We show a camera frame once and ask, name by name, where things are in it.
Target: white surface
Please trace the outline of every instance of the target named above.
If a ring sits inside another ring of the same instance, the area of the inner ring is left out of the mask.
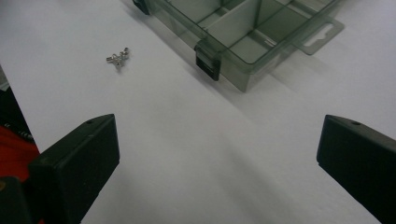
[[[156,19],[114,0],[0,3],[0,64],[40,150],[114,113],[121,161],[83,223],[377,223],[316,162],[326,114],[396,138],[396,2],[248,93],[213,83]],[[106,57],[133,57],[117,73]]]

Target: red object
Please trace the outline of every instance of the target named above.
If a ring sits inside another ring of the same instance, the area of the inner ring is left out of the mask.
[[[0,126],[0,176],[17,176],[23,182],[29,177],[27,165],[39,154],[34,143]]]

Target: small metal screw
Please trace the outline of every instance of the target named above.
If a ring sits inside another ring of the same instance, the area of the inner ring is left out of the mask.
[[[5,189],[6,188],[6,182],[4,182],[4,181],[0,181],[0,191],[2,191],[3,189]]]
[[[124,61],[129,58],[129,49],[125,48],[124,51],[120,52],[120,55],[113,54],[111,57],[106,58],[108,63],[113,63],[116,65],[117,69],[123,67]]]

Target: black object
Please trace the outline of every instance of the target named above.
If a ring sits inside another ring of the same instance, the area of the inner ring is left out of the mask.
[[[119,161],[114,115],[86,121],[32,161],[23,184],[0,178],[0,223],[80,223]]]
[[[357,121],[326,116],[317,160],[382,223],[396,223],[396,141]]]
[[[134,5],[137,6],[143,13],[149,15],[149,9],[146,6],[145,0],[134,0]]]
[[[26,141],[34,142],[11,88],[0,91],[0,125],[10,129]]]
[[[195,50],[195,63],[204,72],[207,73],[213,80],[219,81],[221,59],[219,54],[214,51],[214,48],[201,40],[194,48]]]

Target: screw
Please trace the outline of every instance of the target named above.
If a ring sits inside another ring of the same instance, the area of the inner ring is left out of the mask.
[[[129,49],[125,48],[124,51],[120,52],[120,56],[117,54],[111,55],[111,57],[106,58],[108,63],[113,63],[116,65],[117,69],[123,67],[123,62],[129,58]]]

